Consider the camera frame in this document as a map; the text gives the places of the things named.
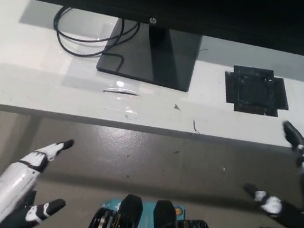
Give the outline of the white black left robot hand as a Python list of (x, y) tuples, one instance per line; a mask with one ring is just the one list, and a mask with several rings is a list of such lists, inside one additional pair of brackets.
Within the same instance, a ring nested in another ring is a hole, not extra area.
[(40, 205), (31, 200), (40, 174), (73, 145), (73, 139), (46, 145), (7, 167), (0, 176), (0, 228), (34, 228), (66, 206), (61, 198)]

